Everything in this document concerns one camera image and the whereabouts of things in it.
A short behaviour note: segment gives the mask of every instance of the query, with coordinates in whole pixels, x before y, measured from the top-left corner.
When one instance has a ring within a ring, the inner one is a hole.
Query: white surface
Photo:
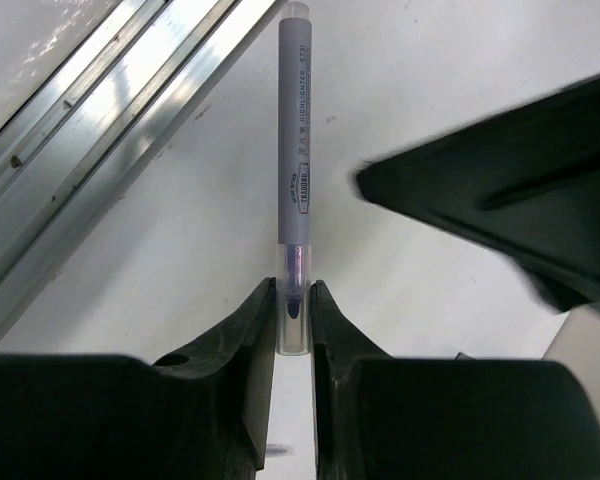
[[[580,380],[600,422],[600,313],[574,310],[547,352]]]
[[[315,278],[392,354],[540,357],[562,324],[492,252],[365,204],[362,160],[600,72],[600,0],[309,2]],[[152,361],[275,272],[277,26],[109,212],[0,351]],[[308,358],[276,365],[259,478],[311,478]]]
[[[0,0],[0,128],[119,0]]]

